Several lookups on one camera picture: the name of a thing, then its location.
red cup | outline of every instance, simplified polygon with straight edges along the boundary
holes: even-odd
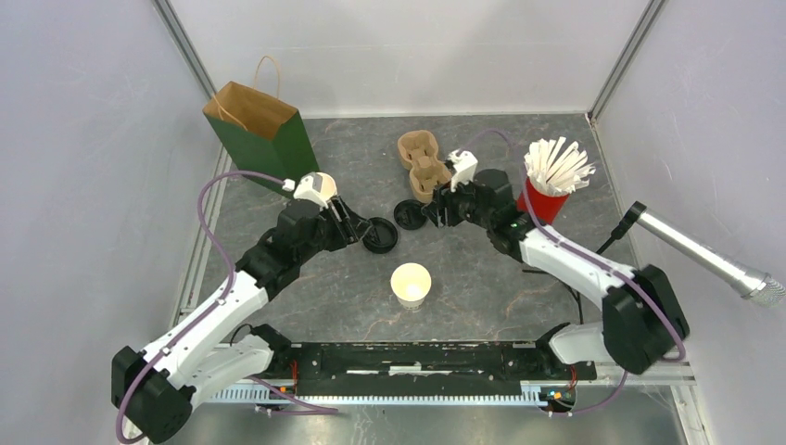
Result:
[[[532,210],[535,211],[535,216],[548,224],[554,222],[557,213],[560,212],[567,197],[570,196],[570,194],[567,194],[561,197],[547,197],[532,186],[532,183],[529,182],[529,178],[526,178],[526,193],[529,195],[529,202],[532,204]],[[516,200],[516,207],[519,211],[526,212],[524,193],[519,195]]]

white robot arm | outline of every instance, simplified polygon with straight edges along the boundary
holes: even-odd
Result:
[[[191,412],[216,392],[268,368],[266,341],[248,335],[209,354],[229,332],[295,281],[318,252],[360,241],[372,224],[336,194],[329,175],[310,173],[265,233],[223,284],[170,332],[140,352],[125,347],[112,360],[112,402],[154,443],[171,437]]]
[[[689,334],[663,271],[652,265],[637,270],[608,260],[547,224],[535,224],[516,208],[507,174],[493,169],[475,173],[477,159],[469,152],[453,152],[448,161],[455,181],[435,189],[430,204],[399,204],[397,210],[403,215],[398,214],[397,221],[403,219],[408,229],[426,220],[437,227],[464,221],[479,225],[500,253],[557,277],[592,301],[602,311],[602,322],[565,324],[548,334],[546,340],[560,362],[616,362],[641,374],[675,346],[660,315],[680,338]],[[643,304],[640,292],[646,293],[661,314],[656,316]]]

paper cup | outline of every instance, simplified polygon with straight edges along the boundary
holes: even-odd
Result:
[[[401,306],[417,309],[431,289],[431,274],[416,262],[401,264],[390,275],[390,287]]]

paper bag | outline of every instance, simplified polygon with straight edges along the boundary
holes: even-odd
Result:
[[[297,108],[261,91],[229,82],[202,109],[238,169],[299,181],[319,165]],[[290,197],[260,178],[249,177]]]

microphone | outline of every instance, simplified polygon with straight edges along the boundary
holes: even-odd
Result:
[[[630,207],[623,219],[635,221],[672,248],[679,250],[686,257],[723,279],[740,294],[742,299],[771,308],[786,297],[786,288],[769,273],[761,272],[715,252],[704,243],[683,234],[674,224],[647,209],[647,206],[639,201]]]

